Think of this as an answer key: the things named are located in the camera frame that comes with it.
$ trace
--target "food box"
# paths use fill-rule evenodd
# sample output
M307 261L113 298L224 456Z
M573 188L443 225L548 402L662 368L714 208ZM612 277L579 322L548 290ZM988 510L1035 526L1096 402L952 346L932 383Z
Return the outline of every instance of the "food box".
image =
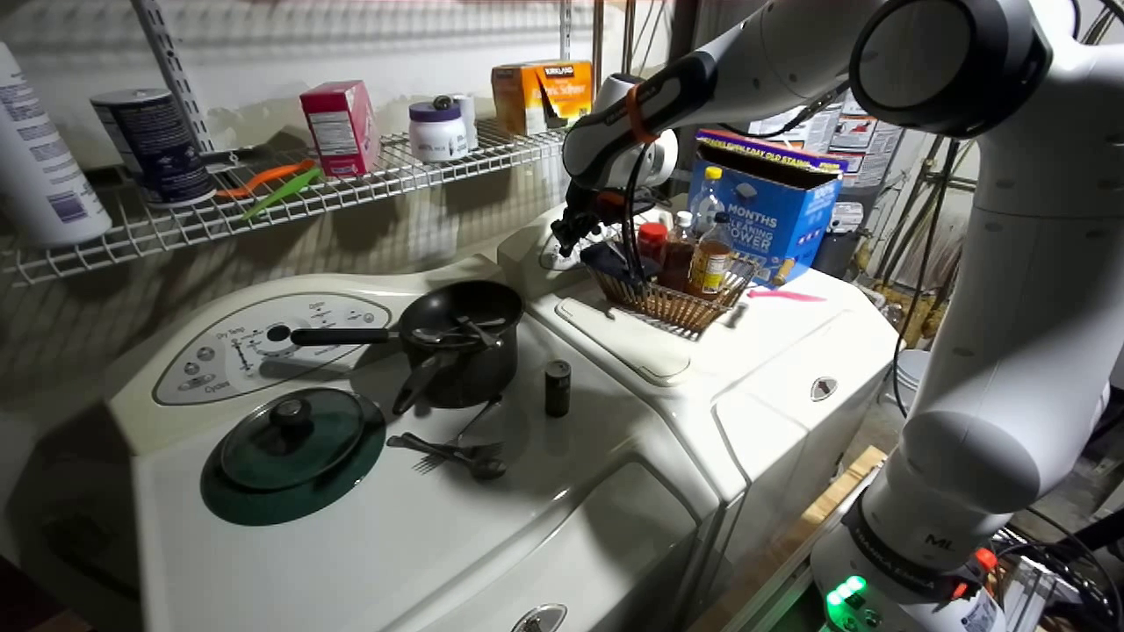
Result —
M593 108L593 64L540 60L491 67L497 119L511 139L566 129Z
M377 168L377 113L361 81L330 81L302 92L302 108L328 176L364 176Z
M755 281L787 285L800 277L833 225L845 161L707 129L698 135L698 156L693 198L703 189L707 167L721 167L718 198L730 212L726 238L760 263Z

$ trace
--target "plastic container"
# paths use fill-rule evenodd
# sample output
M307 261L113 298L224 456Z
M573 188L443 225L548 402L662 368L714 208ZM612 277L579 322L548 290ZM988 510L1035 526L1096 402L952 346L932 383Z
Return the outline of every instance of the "plastic container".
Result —
M721 167L711 167L703 176L703 189L693 204L693 230L690 238L703 238L711 223L725 212L725 199L718 198L718 183L725 180Z
M93 103L128 171L135 171L162 204L199 204L213 192L171 92L135 87L96 95Z
M411 150L417 161L466 157L466 128L461 103L433 98L411 106Z
M35 247L72 247L108 233L101 199L4 41L0 167L0 212Z

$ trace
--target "white plastic stove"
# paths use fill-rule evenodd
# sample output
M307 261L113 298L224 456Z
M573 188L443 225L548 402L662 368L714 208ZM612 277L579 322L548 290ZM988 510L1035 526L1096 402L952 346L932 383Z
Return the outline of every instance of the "white plastic stove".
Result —
M404 380L399 354L276 349L267 326L382 326L428 290L497 273L285 277L206 307L156 353L108 402L135 445L148 630L677 627L721 500L652 409L534 317L491 412L415 409L388 428L501 442L506 479L388 445L341 504L292 525L240 526L205 507L199 467L250 412L307 387L388 405ZM553 359L573 368L566 417L540 412Z
M808 271L686 341L612 308L579 263L540 263L545 247L545 223L498 247L532 314L643 394L725 500L698 611L828 485L882 394L896 335L853 285Z

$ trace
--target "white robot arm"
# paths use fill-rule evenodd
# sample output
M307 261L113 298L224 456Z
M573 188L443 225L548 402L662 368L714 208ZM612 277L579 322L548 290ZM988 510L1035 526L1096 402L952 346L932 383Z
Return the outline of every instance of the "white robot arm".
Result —
M612 161L682 123L813 103L851 79L889 123L984 150L960 293L898 450L813 556L870 585L879 630L1004 630L957 594L974 553L1077 459L1124 346L1124 50L1062 0L774 0L575 123L562 250L622 208Z

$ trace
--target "frying pan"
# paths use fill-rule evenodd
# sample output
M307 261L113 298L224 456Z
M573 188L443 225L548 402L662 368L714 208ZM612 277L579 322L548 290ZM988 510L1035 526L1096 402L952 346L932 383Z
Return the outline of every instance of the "frying pan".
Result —
M461 281L411 304L388 331L285 331L292 346L399 346L411 376L397 391L392 417L417 402L436 409L476 409L516 376L516 322L522 304L497 281Z

